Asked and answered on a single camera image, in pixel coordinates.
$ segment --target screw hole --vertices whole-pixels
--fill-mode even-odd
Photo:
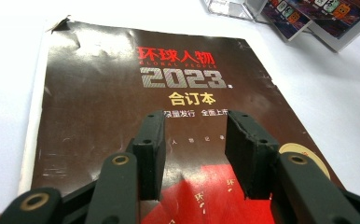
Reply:
[[[33,211],[48,202],[49,195],[47,193],[36,193],[27,197],[21,203],[21,210]]]
[[[113,160],[111,160],[111,162],[113,162],[113,164],[115,165],[123,165],[125,163],[127,163],[129,161],[129,157],[127,156],[116,156]]]
[[[304,164],[308,163],[307,160],[303,159],[303,158],[300,157],[300,156],[294,156],[294,155],[293,155],[293,156],[290,156],[288,159],[289,159],[291,162],[296,163],[296,164],[299,164],[299,165],[304,165]]]

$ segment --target magazine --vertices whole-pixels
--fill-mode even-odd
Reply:
[[[251,115],[281,145],[309,148],[340,185],[243,39],[66,21],[49,36],[42,105],[33,106],[41,118],[25,151],[35,153],[31,187],[63,196],[98,179],[104,159],[163,110],[161,199],[141,203],[142,223],[273,222],[269,200],[243,198],[225,156],[229,110]]]

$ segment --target white surface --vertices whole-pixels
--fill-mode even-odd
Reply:
[[[267,25],[208,15],[202,1],[135,0],[113,6],[94,1],[72,7],[74,2],[50,2],[51,10],[44,12],[81,15],[74,18],[113,26],[246,39],[339,179],[360,194],[360,36],[336,54],[312,35],[284,43]],[[0,16],[0,212],[17,196],[47,17],[37,16],[41,8],[26,12],[33,16]]]

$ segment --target book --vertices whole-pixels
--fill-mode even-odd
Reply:
[[[31,118],[38,133],[25,152],[35,157],[31,188],[67,195],[98,179],[104,159],[124,151],[143,118],[160,109],[162,196],[141,202],[142,223],[273,222],[269,200],[243,198],[224,154],[229,110],[251,115],[281,145],[309,148],[340,185],[243,39],[66,21],[48,41],[42,104],[33,105],[41,116]]]

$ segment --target red graphic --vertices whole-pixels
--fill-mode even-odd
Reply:
[[[244,200],[228,164],[202,166],[195,178],[162,191],[143,224],[274,223],[268,200]]]
[[[270,0],[270,3],[274,6],[277,7],[279,5],[279,0]]]
[[[151,62],[160,60],[161,62],[193,62],[201,64],[215,64],[215,59],[213,58],[212,53],[195,51],[193,54],[188,52],[188,50],[183,50],[183,53],[179,53],[175,49],[155,49],[155,48],[146,48],[146,47],[137,47],[139,54],[139,59],[149,59]]]

